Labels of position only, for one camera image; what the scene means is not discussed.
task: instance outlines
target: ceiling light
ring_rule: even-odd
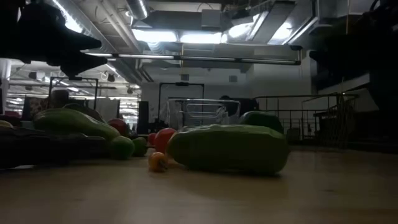
[[[72,18],[71,15],[65,10],[64,7],[61,6],[61,4],[57,0],[52,0],[57,7],[62,11],[63,16],[65,17],[66,23],[65,26],[68,29],[71,29],[75,32],[81,33],[83,31],[83,28],[79,26],[79,24]]]
[[[62,85],[66,85],[66,86],[69,85],[69,84],[67,84],[67,83],[65,83],[65,82],[63,82],[63,81],[60,81],[60,83],[61,83]]]
[[[225,44],[228,42],[228,35],[223,34],[223,36],[221,37],[221,43]]]
[[[9,100],[8,102],[10,102],[10,103],[12,103],[12,104],[15,104],[15,105],[18,105],[18,104],[19,104],[19,102],[16,102],[16,101],[13,101],[13,100]]]
[[[221,35],[222,33],[220,32],[215,34],[192,32],[191,34],[183,34],[180,41],[189,44],[219,44],[221,42]]]
[[[276,31],[276,33],[272,36],[271,40],[268,44],[276,45],[281,44],[281,40],[285,40],[289,38],[292,34],[292,25],[289,22],[285,22],[281,25],[281,27]]]
[[[249,32],[249,30],[251,29],[253,23],[245,23],[245,24],[240,24],[240,25],[236,25],[232,28],[230,28],[230,30],[228,31],[228,34],[232,37],[232,38],[237,38],[240,35],[243,35],[247,32]]]
[[[75,92],[78,92],[78,91],[79,91],[79,89],[78,89],[78,88],[75,88],[75,87],[68,87],[68,90],[75,91]]]
[[[111,100],[138,100],[137,97],[130,97],[130,96],[115,96],[109,97]]]
[[[293,44],[305,31],[307,31],[312,25],[318,22],[318,17],[314,17],[303,29],[301,29],[298,33],[293,34],[290,39],[287,39],[283,44]]]
[[[170,30],[138,30],[133,29],[132,33],[137,40],[145,42],[176,42],[177,36]]]
[[[113,66],[110,66],[110,65],[108,65],[108,64],[106,64],[106,66],[108,66],[108,68],[109,68],[110,70],[112,70],[113,72],[116,72],[116,68],[114,68]]]

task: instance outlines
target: orange toy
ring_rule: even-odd
[[[166,152],[166,145],[170,138],[176,131],[172,128],[165,128],[160,130],[155,137],[155,149],[157,152],[161,152],[165,154]]]
[[[152,172],[166,172],[167,158],[161,152],[154,152],[148,158],[149,171]]]

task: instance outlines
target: pipe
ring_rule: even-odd
[[[119,16],[118,12],[116,12],[116,10],[114,8],[114,5],[112,3],[110,3],[109,0],[102,0],[102,2],[105,3],[105,6],[106,6],[107,10],[109,10],[109,12],[117,20],[117,22],[119,23],[119,26],[122,27],[122,30],[126,33],[127,37],[134,44],[134,46],[138,50],[138,52],[141,52],[141,48],[140,48],[139,42],[137,41],[135,36],[132,34],[131,28],[127,27],[125,25],[126,21],[124,21],[124,19],[122,19]]]
[[[86,53],[107,58],[140,58],[152,60],[197,60],[204,62],[234,62],[234,63],[258,63],[269,65],[301,65],[300,60],[283,60],[272,58],[232,58],[232,57],[204,57],[184,55],[149,55],[149,54],[110,54],[110,53]]]
[[[127,0],[127,8],[131,16],[137,20],[143,20],[148,17],[149,11],[145,0]]]
[[[116,24],[116,22],[114,21],[114,19],[111,17],[111,15],[109,14],[109,12],[105,9],[104,5],[102,4],[102,2],[100,0],[97,0],[98,3],[98,7],[105,13],[105,16],[107,18],[107,20],[111,23],[111,25],[113,26],[113,28],[116,30],[116,32],[118,32],[118,34],[122,37],[122,39],[125,41],[125,43],[129,46],[129,48],[135,52],[135,51],[140,51],[139,49],[137,49],[137,46],[134,45],[134,43],[132,42],[131,39],[129,39],[127,37],[127,35],[120,29],[120,27]]]

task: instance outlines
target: wooden floor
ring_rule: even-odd
[[[2,224],[398,223],[398,156],[293,152],[280,177],[146,159],[0,172]]]

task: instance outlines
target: ceiling duct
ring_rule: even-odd
[[[143,20],[149,15],[148,5],[145,0],[127,0],[127,8],[132,17],[137,20]]]
[[[293,11],[295,5],[295,1],[275,1],[271,11],[263,17],[263,21],[257,20],[257,23],[261,22],[262,24],[261,26],[253,26],[253,29],[258,27],[258,30],[251,31],[254,35],[249,40],[271,44],[269,43],[271,39],[278,39],[279,37],[275,37],[275,35],[278,35],[277,31],[283,27],[286,18]]]
[[[98,28],[94,26],[75,2],[72,0],[57,0],[57,2],[65,9],[68,9],[69,15],[74,18],[75,21],[78,21],[79,26],[83,28],[86,35],[95,37],[102,42],[102,47],[99,49],[100,52],[116,53],[116,49],[112,44],[105,38]],[[108,61],[108,64],[114,67],[127,82],[140,84],[142,78],[136,70],[130,67],[129,62],[130,59],[122,59],[113,62]]]
[[[150,51],[152,51],[155,54],[166,54],[166,50],[164,48],[164,45],[161,42],[148,42],[148,47],[150,48]]]

